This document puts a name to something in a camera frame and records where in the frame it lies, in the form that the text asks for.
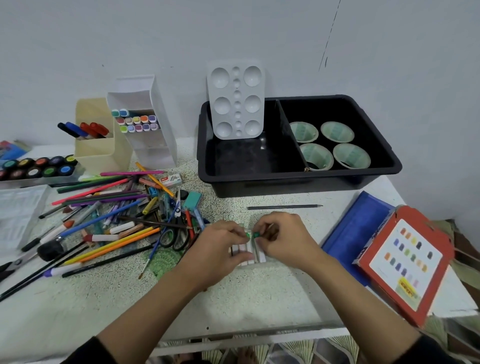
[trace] person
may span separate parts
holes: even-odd
[[[261,217],[252,231],[260,233],[256,242],[268,256],[315,280],[369,363],[455,363],[435,341],[421,335],[320,249],[298,215],[272,212]],[[252,253],[231,256],[229,252],[232,245],[247,241],[243,227],[233,221],[208,226],[151,291],[64,363],[145,363],[195,295],[253,259]]]

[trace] cup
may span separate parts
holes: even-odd
[[[311,143],[318,138],[318,129],[312,124],[303,121],[290,123],[293,135],[297,143]]]
[[[324,122],[320,127],[320,131],[325,138],[337,143],[349,143],[355,137],[353,130],[337,121]]]
[[[307,143],[300,145],[300,151],[311,170],[329,170],[333,166],[333,156],[324,146]]]
[[[338,144],[333,148],[335,160],[349,170],[368,168],[371,160],[367,152],[349,143]]]

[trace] crackled table surface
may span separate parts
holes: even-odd
[[[178,140],[179,163],[172,169],[184,180],[183,188],[203,194],[200,210],[210,221],[234,220],[245,226],[264,212],[247,206],[321,204],[320,208],[290,210],[303,219],[312,237],[322,244],[359,191],[267,195],[219,199],[197,176],[190,138]],[[403,203],[391,182],[382,176],[364,188],[392,205]],[[52,190],[49,203],[59,199]],[[61,215],[40,220],[32,237],[57,225]],[[73,234],[71,244],[78,241]],[[1,257],[0,264],[9,257]],[[36,258],[0,284],[4,291],[45,262]],[[114,264],[63,279],[40,279],[0,303],[0,361],[65,355],[101,331],[142,297],[156,278],[138,274],[144,259],[135,255]],[[195,297],[181,312],[162,340],[256,330],[291,329],[315,325],[340,326],[335,310],[305,274],[278,262],[236,269],[219,284]]]

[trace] blue folder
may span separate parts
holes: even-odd
[[[352,262],[393,208],[362,191],[322,246],[364,286],[370,284],[370,278]]]

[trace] black plastic tray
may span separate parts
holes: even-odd
[[[326,121],[339,121],[355,133],[351,142],[370,155],[370,167],[349,170],[334,162],[330,170],[313,171],[300,152],[290,122],[306,121],[318,129],[314,143],[330,151],[337,143],[320,132]],[[349,96],[266,98],[264,131],[253,139],[221,140],[213,133],[210,103],[198,125],[198,175],[218,197],[356,190],[402,164],[365,112]]]

